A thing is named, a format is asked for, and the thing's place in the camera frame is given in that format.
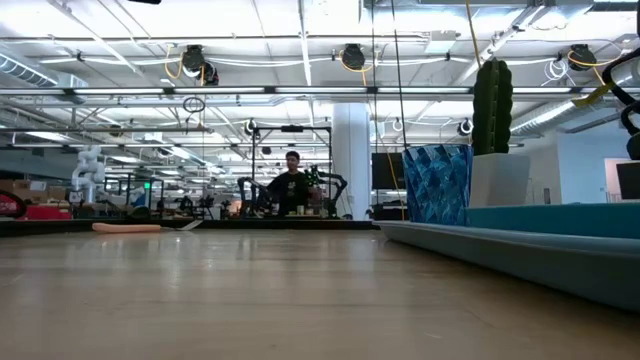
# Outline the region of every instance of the man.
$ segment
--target man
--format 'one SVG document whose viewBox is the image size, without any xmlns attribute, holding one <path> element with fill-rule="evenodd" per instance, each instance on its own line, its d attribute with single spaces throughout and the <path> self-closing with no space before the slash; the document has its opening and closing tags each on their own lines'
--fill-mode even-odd
<svg viewBox="0 0 640 360">
<path fill-rule="evenodd" d="M 310 195 L 316 193 L 315 188 L 308 186 L 306 175 L 298 171 L 300 154 L 295 151 L 289 151 L 286 158 L 288 171 L 278 175 L 267 186 L 274 199 L 280 204 L 280 210 L 278 211 L 280 215 L 296 212 L 297 207 L 300 205 L 306 207 Z"/>
</svg>

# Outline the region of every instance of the blue vase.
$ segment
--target blue vase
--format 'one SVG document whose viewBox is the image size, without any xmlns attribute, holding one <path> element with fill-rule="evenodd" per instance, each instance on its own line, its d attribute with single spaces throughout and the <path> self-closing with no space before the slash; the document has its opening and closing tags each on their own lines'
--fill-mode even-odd
<svg viewBox="0 0 640 360">
<path fill-rule="evenodd" d="M 402 154 L 407 208 L 412 222 L 466 226 L 473 149 L 426 145 Z"/>
</svg>

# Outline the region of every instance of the green cactus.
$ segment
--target green cactus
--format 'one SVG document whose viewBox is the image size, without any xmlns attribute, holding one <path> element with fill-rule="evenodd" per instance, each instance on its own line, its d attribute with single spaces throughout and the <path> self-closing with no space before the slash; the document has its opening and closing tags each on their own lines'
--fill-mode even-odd
<svg viewBox="0 0 640 360">
<path fill-rule="evenodd" d="M 511 137 L 513 86 L 511 71 L 504 61 L 487 61 L 478 71 L 473 87 L 474 155 L 508 153 Z"/>
</svg>

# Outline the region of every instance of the white pillar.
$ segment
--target white pillar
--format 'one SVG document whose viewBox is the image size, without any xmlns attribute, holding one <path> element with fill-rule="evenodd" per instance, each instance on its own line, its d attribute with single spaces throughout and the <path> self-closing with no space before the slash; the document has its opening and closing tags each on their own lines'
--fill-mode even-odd
<svg viewBox="0 0 640 360">
<path fill-rule="evenodd" d="M 338 199 L 338 216 L 351 214 L 354 220 L 365 220 L 365 212 L 371 203 L 371 149 L 367 104 L 333 104 L 332 134 L 332 172 L 342 175 L 349 182 L 341 196 L 342 200 Z"/>
</svg>

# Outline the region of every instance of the red object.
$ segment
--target red object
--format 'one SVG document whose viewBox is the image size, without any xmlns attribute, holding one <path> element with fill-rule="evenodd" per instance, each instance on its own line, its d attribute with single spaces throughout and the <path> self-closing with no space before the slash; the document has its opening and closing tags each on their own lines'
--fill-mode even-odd
<svg viewBox="0 0 640 360">
<path fill-rule="evenodd" d="M 52 206 L 29 205 L 27 214 L 18 220 L 71 220 L 71 213 Z"/>
</svg>

